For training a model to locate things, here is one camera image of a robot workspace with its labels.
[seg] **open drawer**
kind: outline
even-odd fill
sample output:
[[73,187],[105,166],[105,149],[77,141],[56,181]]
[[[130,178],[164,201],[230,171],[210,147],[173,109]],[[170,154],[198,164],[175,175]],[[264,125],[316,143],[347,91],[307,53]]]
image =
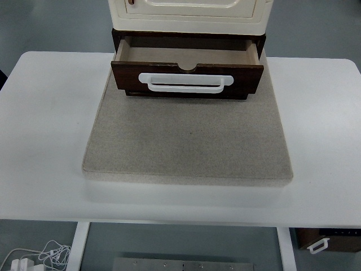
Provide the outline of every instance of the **open drawer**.
[[124,36],[112,69],[127,95],[218,99],[246,99],[263,72],[254,41],[209,36]]

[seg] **white drawer handle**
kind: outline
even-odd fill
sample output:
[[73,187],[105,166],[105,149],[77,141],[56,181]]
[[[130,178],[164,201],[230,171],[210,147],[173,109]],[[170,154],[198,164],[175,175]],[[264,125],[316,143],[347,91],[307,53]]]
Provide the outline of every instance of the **white drawer handle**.
[[[307,249],[310,250],[311,254],[316,254],[316,253],[328,248],[328,242],[327,241],[329,241],[329,238],[323,238],[320,241],[310,245]],[[320,244],[323,244],[323,246],[318,248],[317,250],[314,250],[314,248],[319,246]]]
[[173,73],[141,73],[138,79],[140,82],[148,84],[148,88],[152,91],[207,94],[221,93],[224,86],[230,86],[234,82],[230,75]]

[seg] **drawer front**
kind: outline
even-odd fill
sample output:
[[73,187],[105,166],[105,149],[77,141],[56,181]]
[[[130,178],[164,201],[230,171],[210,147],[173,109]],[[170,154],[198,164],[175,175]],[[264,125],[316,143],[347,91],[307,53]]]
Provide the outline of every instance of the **drawer front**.
[[[160,74],[183,74],[177,63],[127,63],[127,62],[112,62],[112,69],[116,78],[117,87],[128,91],[129,95],[145,95],[157,97],[187,97],[183,93],[176,95],[175,93],[165,93],[150,90],[148,85],[139,80],[141,73],[160,73]],[[224,86],[220,93],[192,93],[191,96],[195,98],[234,98],[245,99],[248,94],[256,92],[259,80],[262,76],[263,66],[244,66],[237,67],[226,65],[206,65],[199,64],[193,75],[226,75],[231,76],[234,82],[230,86]]]
[[251,18],[265,0],[124,0],[128,14]]
[[263,73],[251,40],[124,37],[112,70],[127,95],[245,99]]

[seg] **white cable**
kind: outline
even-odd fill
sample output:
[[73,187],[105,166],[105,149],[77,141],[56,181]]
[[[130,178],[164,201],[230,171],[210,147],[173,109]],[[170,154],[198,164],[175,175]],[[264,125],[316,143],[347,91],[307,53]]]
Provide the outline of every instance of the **white cable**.
[[1,266],[0,266],[0,271],[1,271],[1,269],[4,267],[7,258],[9,258],[9,256],[10,256],[14,251],[18,251],[18,250],[20,250],[20,251],[27,251],[27,252],[41,253],[41,251],[28,250],[27,248],[21,248],[21,247],[19,247],[19,248],[14,248],[12,251],[10,251],[10,252],[6,255],[4,261],[2,262],[2,264],[1,264]]
[[[49,250],[46,251],[47,246],[51,243],[54,242],[55,244],[57,244],[59,246],[59,248],[53,249],[53,250]],[[28,252],[35,252],[36,254],[27,254],[27,255],[23,255],[20,258],[20,261],[26,257],[26,256],[35,256],[38,255],[38,259],[40,261],[43,262],[43,265],[45,265],[46,268],[50,268],[51,270],[59,270],[59,271],[63,271],[66,269],[67,264],[68,264],[68,260],[69,260],[69,255],[70,255],[70,251],[71,251],[71,246],[66,246],[63,244],[59,244],[57,241],[55,240],[50,240],[49,242],[46,243],[44,249],[42,251],[37,251],[37,250],[27,250],[26,248],[16,248],[12,251],[9,252],[9,254],[5,257],[4,262],[2,263],[2,265],[0,266],[0,271],[3,268],[5,261],[7,260],[7,258],[10,256],[10,254],[12,254],[14,251],[16,250],[23,250],[23,251],[28,251]],[[59,267],[59,266],[63,266],[62,269],[56,269],[55,266]]]

